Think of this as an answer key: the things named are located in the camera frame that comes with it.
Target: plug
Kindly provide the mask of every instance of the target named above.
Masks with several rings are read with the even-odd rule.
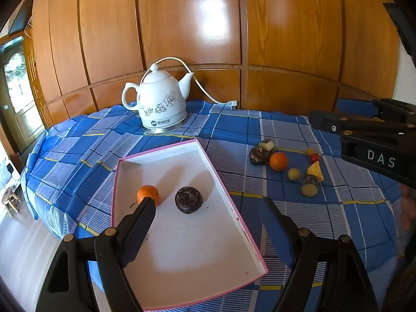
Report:
[[[237,108],[237,100],[228,101],[227,105],[230,106],[232,110],[235,110]]]

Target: kettle handle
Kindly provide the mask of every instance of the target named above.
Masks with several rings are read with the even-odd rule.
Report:
[[[129,106],[128,103],[127,103],[127,101],[126,101],[126,94],[127,94],[127,91],[130,88],[136,89],[136,93],[138,95],[140,95],[140,93],[139,93],[139,86],[137,84],[135,84],[135,83],[127,82],[126,83],[126,86],[124,87],[123,92],[121,94],[121,102],[123,103],[124,107],[126,109],[128,109],[128,110],[138,110],[139,109],[139,104],[137,104],[136,106],[132,107],[132,106]]]

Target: kettle spout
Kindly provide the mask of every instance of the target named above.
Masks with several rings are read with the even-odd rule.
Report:
[[[189,91],[191,91],[191,79],[193,73],[187,73],[180,81],[179,81],[179,89],[182,93],[184,99],[187,99],[189,96]]]

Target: pink tray rim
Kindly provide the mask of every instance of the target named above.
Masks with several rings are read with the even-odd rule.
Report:
[[[252,237],[252,235],[251,235],[251,233],[250,233],[250,230],[247,228],[247,225],[245,224],[245,222],[244,222],[244,220],[243,220],[243,217],[241,217],[241,214],[240,214],[240,212],[237,210],[237,207],[236,207],[236,205],[234,204],[234,201],[232,200],[232,198],[230,197],[230,194],[228,193],[227,189],[225,188],[225,186],[224,186],[224,184],[223,184],[223,181],[221,180],[220,176],[217,174],[217,170],[216,170],[216,169],[214,168],[214,166],[212,165],[211,160],[210,160],[210,159],[209,159],[209,157],[207,156],[207,154],[206,154],[206,152],[205,152],[204,148],[201,146],[201,144],[199,143],[199,141],[197,140],[197,138],[194,138],[194,139],[192,139],[192,140],[187,140],[187,141],[185,141],[185,142],[178,142],[178,143],[170,144],[170,145],[168,145],[168,146],[161,146],[161,147],[159,147],[159,148],[155,148],[155,149],[151,149],[151,150],[143,151],[143,152],[141,152],[141,153],[136,153],[136,154],[134,154],[134,155],[129,155],[129,156],[126,156],[126,157],[120,158],[120,159],[118,160],[118,162],[117,162],[117,168],[116,168],[116,176],[115,176],[115,179],[114,179],[114,185],[113,185],[113,203],[112,203],[112,211],[111,211],[111,225],[112,225],[112,226],[114,226],[114,217],[113,217],[113,212],[114,212],[114,203],[115,203],[115,196],[116,196],[116,191],[115,191],[115,189],[116,189],[116,184],[117,184],[117,175],[118,175],[118,171],[119,171],[119,163],[120,163],[120,161],[122,161],[122,160],[127,160],[127,159],[130,159],[130,158],[133,158],[133,157],[137,157],[137,156],[141,156],[141,155],[145,155],[145,154],[147,154],[147,153],[152,153],[152,152],[155,152],[155,151],[159,151],[159,150],[164,150],[164,149],[172,148],[172,147],[174,147],[174,146],[181,146],[181,145],[183,145],[183,144],[192,144],[192,143],[195,143],[195,142],[198,144],[198,146],[199,146],[199,147],[201,148],[201,150],[203,151],[203,153],[204,153],[205,157],[207,158],[207,160],[208,160],[208,162],[209,162],[209,164],[210,164],[211,168],[214,170],[215,175],[217,176],[218,180],[220,181],[220,184],[221,184],[222,188],[224,189],[224,191],[225,191],[225,193],[226,193],[226,195],[227,195],[228,200],[230,201],[230,203],[231,203],[231,205],[232,205],[232,207],[233,207],[234,211],[235,211],[235,212],[236,212],[236,214],[237,214],[237,217],[238,217],[238,218],[239,218],[239,220],[240,220],[241,225],[243,226],[244,232],[246,233],[247,237],[249,238],[249,240],[251,241],[251,244],[252,244],[252,245],[253,245],[253,247],[254,247],[254,250],[255,250],[255,252],[256,252],[256,254],[257,254],[257,257],[259,258],[259,260],[260,260],[260,262],[261,262],[261,264],[262,264],[262,266],[263,266],[263,268],[264,268],[264,270],[265,270],[265,273],[264,273],[264,274],[262,274],[262,275],[260,275],[260,276],[258,276],[258,277],[256,277],[256,278],[255,278],[255,279],[253,279],[253,280],[250,280],[249,282],[246,282],[246,283],[244,283],[244,284],[242,284],[242,285],[240,285],[240,286],[237,286],[236,288],[232,288],[231,290],[228,290],[228,291],[226,291],[226,292],[220,293],[220,294],[218,294],[218,295],[214,295],[214,296],[211,296],[211,297],[208,297],[208,298],[204,298],[204,299],[201,299],[201,300],[196,300],[196,301],[194,301],[194,302],[189,302],[189,303],[186,303],[186,304],[181,304],[181,305],[175,305],[175,306],[167,306],[167,307],[162,307],[162,310],[163,310],[163,309],[174,309],[174,308],[179,308],[179,307],[186,307],[186,306],[189,306],[189,305],[199,304],[199,303],[202,303],[202,302],[206,302],[206,301],[208,301],[208,300],[211,300],[211,299],[215,299],[215,298],[221,297],[221,296],[226,295],[226,294],[228,294],[228,293],[234,292],[235,290],[238,290],[238,289],[240,289],[240,288],[243,288],[244,286],[247,286],[248,284],[250,284],[250,283],[252,283],[252,282],[255,282],[255,281],[256,281],[256,280],[258,280],[259,278],[261,278],[261,277],[263,277],[263,276],[265,276],[266,274],[268,274],[268,273],[269,273],[269,269],[268,269],[268,267],[267,267],[267,265],[266,265],[266,263],[265,263],[265,261],[264,261],[264,259],[263,259],[263,256],[261,255],[260,250],[258,249],[258,247],[257,247],[257,245],[256,245],[256,243],[255,243],[255,241],[254,241],[254,239],[253,239],[253,237]],[[148,309],[148,310],[146,310],[146,311],[159,311],[159,310],[161,310],[161,309],[160,309],[160,308],[157,308],[157,309]]]

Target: power cord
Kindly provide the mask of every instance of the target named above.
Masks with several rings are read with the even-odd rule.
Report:
[[[189,67],[186,65],[186,63],[184,61],[182,61],[181,59],[177,58],[177,57],[164,57],[164,58],[156,61],[155,63],[158,64],[158,63],[160,63],[162,61],[165,61],[165,60],[176,60],[176,61],[179,61],[179,62],[181,62],[184,65],[184,67],[187,69],[188,72],[192,73],[192,71],[189,69]],[[145,72],[145,74],[141,78],[140,84],[142,84],[145,76],[147,75],[147,73],[149,71],[150,71],[150,68]],[[213,101],[214,103],[217,103],[217,104],[222,104],[224,106],[230,106],[231,109],[233,109],[233,110],[236,109],[236,107],[237,107],[237,100],[228,101],[226,103],[218,102],[215,98],[211,97],[211,95],[206,92],[206,90],[201,86],[201,84],[199,83],[199,81],[196,79],[195,75],[193,75],[193,79],[195,80],[196,84],[198,84],[198,87],[204,92],[204,94],[207,95],[211,99],[211,101]]]

